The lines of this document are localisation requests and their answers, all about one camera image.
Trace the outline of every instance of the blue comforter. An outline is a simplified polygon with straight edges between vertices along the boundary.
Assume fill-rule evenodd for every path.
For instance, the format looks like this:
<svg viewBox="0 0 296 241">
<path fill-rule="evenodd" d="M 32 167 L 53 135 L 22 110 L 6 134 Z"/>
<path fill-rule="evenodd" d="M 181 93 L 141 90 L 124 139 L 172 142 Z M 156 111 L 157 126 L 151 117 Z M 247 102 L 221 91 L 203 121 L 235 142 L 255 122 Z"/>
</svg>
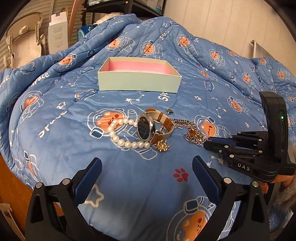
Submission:
<svg viewBox="0 0 296 241">
<path fill-rule="evenodd" d="M 97 71 L 110 56 L 167 60 L 183 77 L 178 93 L 99 91 Z M 166 17 L 108 19 L 69 49 L 5 69 L 0 78 L 0 151 L 9 169 L 33 188 L 72 178 L 99 157 L 103 171 L 79 209 L 90 225 L 118 240 L 194 240 L 215 209 L 192 171 L 196 155 L 237 183 L 250 178 L 187 142 L 186 130 L 176 129 L 169 150 L 159 153 L 119 147 L 100 120 L 136 120 L 147 107 L 170 108 L 171 118 L 195 121 L 208 137 L 228 137 L 266 130 L 258 92 L 274 91 L 286 101 L 295 143 L 296 78 L 281 63 L 246 59 Z M 116 132 L 138 140 L 129 125 Z"/>
</svg>

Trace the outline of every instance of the cardboard box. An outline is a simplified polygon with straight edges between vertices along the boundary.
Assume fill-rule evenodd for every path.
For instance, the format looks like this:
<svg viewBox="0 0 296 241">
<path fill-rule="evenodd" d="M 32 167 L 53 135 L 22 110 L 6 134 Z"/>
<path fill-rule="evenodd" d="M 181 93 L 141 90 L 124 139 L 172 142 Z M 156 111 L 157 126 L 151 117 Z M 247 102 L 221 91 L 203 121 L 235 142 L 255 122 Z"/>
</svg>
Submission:
<svg viewBox="0 0 296 241">
<path fill-rule="evenodd" d="M 48 51 L 54 54 L 68 48 L 68 21 L 67 13 L 53 14 L 48 27 Z"/>
<path fill-rule="evenodd" d="M 166 61 L 109 57 L 98 71 L 100 91 L 133 90 L 177 93 L 182 76 Z"/>
</svg>

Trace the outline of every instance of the light green box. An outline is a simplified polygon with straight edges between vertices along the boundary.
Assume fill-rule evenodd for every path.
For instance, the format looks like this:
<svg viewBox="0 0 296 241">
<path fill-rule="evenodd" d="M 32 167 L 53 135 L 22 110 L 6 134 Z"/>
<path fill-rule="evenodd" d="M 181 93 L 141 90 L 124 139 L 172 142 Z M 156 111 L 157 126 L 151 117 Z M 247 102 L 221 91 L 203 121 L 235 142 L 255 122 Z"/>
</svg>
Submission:
<svg viewBox="0 0 296 241">
<path fill-rule="evenodd" d="M 135 70 L 135 66 L 139 68 L 141 66 L 142 69 Z M 154 68 L 147 71 L 145 69 L 147 67 Z M 150 58 L 109 57 L 98 71 L 100 91 L 131 90 L 177 93 L 181 79 L 182 76 L 166 60 Z"/>
</svg>

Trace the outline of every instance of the blue box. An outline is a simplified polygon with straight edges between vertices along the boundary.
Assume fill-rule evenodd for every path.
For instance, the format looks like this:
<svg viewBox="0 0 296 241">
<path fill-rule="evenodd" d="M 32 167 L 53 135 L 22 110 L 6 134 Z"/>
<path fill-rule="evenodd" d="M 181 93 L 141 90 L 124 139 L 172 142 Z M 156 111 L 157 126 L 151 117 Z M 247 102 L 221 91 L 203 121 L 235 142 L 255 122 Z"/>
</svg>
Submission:
<svg viewBox="0 0 296 241">
<path fill-rule="evenodd" d="M 97 24 L 85 25 L 85 26 L 77 28 L 77 41 L 82 39 L 87 33 L 89 33 L 95 27 L 97 27 Z"/>
</svg>

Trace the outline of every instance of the pearl necklace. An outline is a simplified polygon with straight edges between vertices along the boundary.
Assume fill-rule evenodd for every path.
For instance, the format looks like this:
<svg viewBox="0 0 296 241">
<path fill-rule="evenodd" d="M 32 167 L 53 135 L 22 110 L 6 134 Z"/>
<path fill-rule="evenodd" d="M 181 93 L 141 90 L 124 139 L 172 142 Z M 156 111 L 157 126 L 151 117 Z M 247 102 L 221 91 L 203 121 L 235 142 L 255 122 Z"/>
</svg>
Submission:
<svg viewBox="0 0 296 241">
<path fill-rule="evenodd" d="M 146 148 L 148 149 L 150 147 L 149 142 L 130 142 L 130 141 L 125 141 L 124 139 L 120 139 L 118 135 L 116 135 L 116 132 L 114 129 L 116 128 L 117 125 L 123 125 L 123 124 L 129 124 L 131 126 L 137 127 L 138 122 L 134 121 L 132 119 L 124 118 L 124 119 L 119 119 L 119 120 L 113 120 L 113 122 L 110 124 L 110 126 L 107 128 L 107 131 L 109 131 L 109 135 L 112 138 L 112 141 L 117 143 L 120 147 L 126 147 L 126 148 Z"/>
</svg>

